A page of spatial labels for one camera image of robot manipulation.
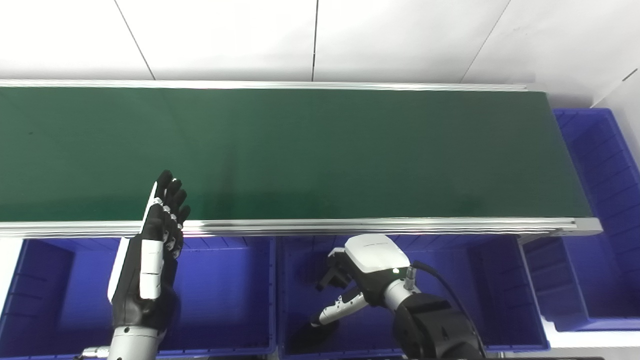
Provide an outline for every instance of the robot finger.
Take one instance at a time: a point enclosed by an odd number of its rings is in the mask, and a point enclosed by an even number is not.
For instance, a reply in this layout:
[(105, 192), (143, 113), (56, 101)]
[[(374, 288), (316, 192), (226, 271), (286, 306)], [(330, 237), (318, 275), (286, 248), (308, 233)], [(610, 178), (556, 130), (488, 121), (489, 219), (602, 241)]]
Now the robot finger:
[(160, 198), (164, 200), (164, 193), (167, 189), (167, 186), (173, 180), (173, 174), (169, 170), (165, 170), (160, 174), (158, 180), (156, 180), (156, 193), (154, 197)]
[(172, 250), (174, 259), (177, 259), (180, 256), (183, 246), (184, 246), (184, 237), (182, 235), (182, 231), (178, 231), (175, 234), (175, 245), (173, 246), (173, 250)]
[(181, 186), (182, 186), (182, 181), (178, 179), (173, 179), (173, 181), (170, 182), (169, 185), (166, 187), (166, 197), (168, 198), (169, 195), (171, 195), (172, 197), (175, 196), (178, 190), (180, 190)]
[(180, 209), (180, 211), (178, 212), (178, 228), (182, 229), (182, 224), (184, 223), (185, 220), (187, 220), (187, 217), (189, 216), (189, 214), (191, 213), (191, 206), (189, 205), (185, 205), (182, 207), (182, 209)]
[(175, 196), (173, 197), (173, 204), (169, 204), (169, 207), (172, 209), (172, 213), (178, 213), (178, 209), (182, 206), (185, 199), (187, 199), (187, 192), (184, 191), (184, 189), (180, 189), (175, 193)]

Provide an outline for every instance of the robotic hand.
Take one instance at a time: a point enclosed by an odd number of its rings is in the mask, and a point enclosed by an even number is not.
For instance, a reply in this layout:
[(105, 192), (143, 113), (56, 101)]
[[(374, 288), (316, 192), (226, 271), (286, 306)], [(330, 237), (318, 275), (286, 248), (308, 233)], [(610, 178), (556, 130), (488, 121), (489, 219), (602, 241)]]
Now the robotic hand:
[(182, 183), (165, 170), (151, 189), (139, 233), (122, 238), (113, 263), (109, 301), (114, 334), (110, 347), (87, 348), (77, 359), (152, 360), (177, 303), (173, 290), (189, 206)]
[[(295, 347), (317, 345), (337, 328), (339, 318), (367, 305), (383, 306), (394, 314), (393, 334), (409, 359), (476, 359), (486, 357), (476, 328), (451, 287), (430, 266), (414, 261), (388, 237), (365, 234), (350, 238), (344, 248), (333, 249), (327, 258), (329, 271), (316, 288), (346, 288), (334, 304), (322, 309), (301, 330)], [(415, 286), (416, 269), (435, 276), (455, 299), (458, 309), (442, 297), (422, 293)]]

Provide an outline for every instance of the silver arm segment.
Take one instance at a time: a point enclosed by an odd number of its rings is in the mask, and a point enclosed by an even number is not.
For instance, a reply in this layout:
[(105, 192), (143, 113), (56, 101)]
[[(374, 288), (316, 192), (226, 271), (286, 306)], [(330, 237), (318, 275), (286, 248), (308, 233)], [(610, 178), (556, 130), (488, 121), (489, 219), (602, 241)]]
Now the silver arm segment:
[(107, 360), (154, 360), (163, 334), (148, 327), (119, 327), (113, 333)]

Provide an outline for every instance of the blue plastic bin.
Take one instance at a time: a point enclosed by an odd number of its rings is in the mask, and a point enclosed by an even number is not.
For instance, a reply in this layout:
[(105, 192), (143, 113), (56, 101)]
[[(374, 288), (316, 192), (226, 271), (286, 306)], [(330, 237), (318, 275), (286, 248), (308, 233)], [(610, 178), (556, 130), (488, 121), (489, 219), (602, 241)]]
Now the blue plastic bin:
[[(0, 318), (0, 358), (71, 359), (109, 345), (107, 284), (119, 239), (26, 240)], [(187, 238), (180, 307), (159, 357), (275, 350), (275, 241)]]
[[(291, 336), (344, 292), (314, 286), (327, 270), (326, 257), (349, 236), (278, 239), (278, 336), (282, 359), (344, 359), (398, 356), (393, 316), (382, 307), (366, 307), (340, 320), (336, 333), (303, 354), (290, 351)], [(411, 260), (435, 267), (450, 282), (473, 318), (488, 350), (548, 349), (538, 307), (514, 236), (391, 236)], [(449, 297), (440, 283), (420, 274), (423, 292)]]
[(604, 232), (524, 247), (541, 313), (558, 331), (640, 330), (636, 163), (610, 110), (554, 113)]

